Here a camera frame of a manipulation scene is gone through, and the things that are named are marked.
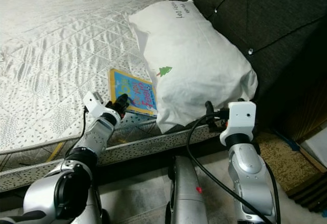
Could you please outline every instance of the tufted headboard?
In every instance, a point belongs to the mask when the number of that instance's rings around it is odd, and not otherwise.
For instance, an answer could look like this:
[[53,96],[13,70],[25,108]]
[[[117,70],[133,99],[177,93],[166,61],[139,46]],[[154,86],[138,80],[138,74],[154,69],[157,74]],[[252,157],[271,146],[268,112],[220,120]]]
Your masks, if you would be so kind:
[[257,72],[261,128],[327,77],[327,0],[193,1]]

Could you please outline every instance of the black joint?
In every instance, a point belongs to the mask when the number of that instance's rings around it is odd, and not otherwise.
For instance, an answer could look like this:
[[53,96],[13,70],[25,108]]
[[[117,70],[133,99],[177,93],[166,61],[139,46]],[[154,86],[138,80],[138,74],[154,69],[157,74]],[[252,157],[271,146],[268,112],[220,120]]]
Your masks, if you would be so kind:
[[63,174],[57,182],[54,204],[57,219],[76,218],[86,207],[91,178],[81,165]]
[[[205,107],[206,107],[206,115],[210,115],[214,113],[214,106],[210,101],[205,102]],[[209,127],[209,133],[218,132],[218,127],[215,124],[213,115],[208,116],[205,122]]]
[[106,105],[106,108],[115,110],[119,114],[119,116],[121,118],[123,118],[125,115],[126,109],[129,106],[129,104],[127,102],[128,99],[129,98],[128,98],[127,94],[122,94],[116,99],[116,101],[114,103],[109,101],[108,104]]
[[218,113],[221,119],[229,119],[229,108],[221,108]]
[[254,146],[257,154],[260,155],[260,153],[261,153],[259,145],[254,141],[250,141],[250,138],[248,137],[248,135],[245,135],[245,134],[241,134],[241,133],[232,134],[232,135],[226,137],[225,142],[226,142],[227,150],[229,150],[232,146],[234,146],[236,144],[248,143],[248,144],[252,144]]
[[85,164],[91,172],[94,172],[97,166],[98,157],[94,152],[85,147],[76,147],[69,153],[65,160],[79,161]]
[[104,119],[106,119],[113,126],[115,126],[116,123],[117,123],[116,118],[112,114],[110,114],[110,113],[104,113],[104,114],[101,115],[101,117],[104,118]]

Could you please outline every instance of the red light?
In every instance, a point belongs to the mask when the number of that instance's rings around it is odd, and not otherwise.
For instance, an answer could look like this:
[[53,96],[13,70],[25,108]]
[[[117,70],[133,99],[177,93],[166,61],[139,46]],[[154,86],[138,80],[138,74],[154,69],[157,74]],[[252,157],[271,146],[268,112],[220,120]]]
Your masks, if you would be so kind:
[[202,188],[201,188],[201,187],[196,187],[196,190],[197,190],[199,193],[202,193]]

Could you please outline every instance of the beige carpet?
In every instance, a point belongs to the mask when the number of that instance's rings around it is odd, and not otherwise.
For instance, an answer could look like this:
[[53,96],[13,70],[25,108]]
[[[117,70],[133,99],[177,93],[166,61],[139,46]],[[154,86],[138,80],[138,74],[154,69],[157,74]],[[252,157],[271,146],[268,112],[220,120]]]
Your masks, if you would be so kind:
[[271,167],[284,191],[305,182],[319,171],[300,153],[292,149],[279,137],[261,132],[256,141],[261,156]]

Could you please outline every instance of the blue object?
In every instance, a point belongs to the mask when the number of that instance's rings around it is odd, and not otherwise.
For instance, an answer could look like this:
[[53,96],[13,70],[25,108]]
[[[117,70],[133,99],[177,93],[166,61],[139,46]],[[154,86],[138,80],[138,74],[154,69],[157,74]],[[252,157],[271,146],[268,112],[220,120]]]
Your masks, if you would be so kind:
[[323,210],[323,211],[322,211],[322,217],[323,217],[323,218],[326,218],[326,217],[327,217],[327,210]]
[[296,144],[295,141],[286,138],[285,136],[283,136],[280,132],[278,132],[276,129],[271,128],[271,130],[277,135],[279,136],[284,142],[286,142],[293,151],[300,151],[300,146]]
[[152,84],[142,82],[137,78],[132,78],[119,72],[114,73],[114,81],[115,96],[118,97],[126,93],[129,97],[130,105],[134,107],[136,112],[148,110],[149,107],[157,109]]

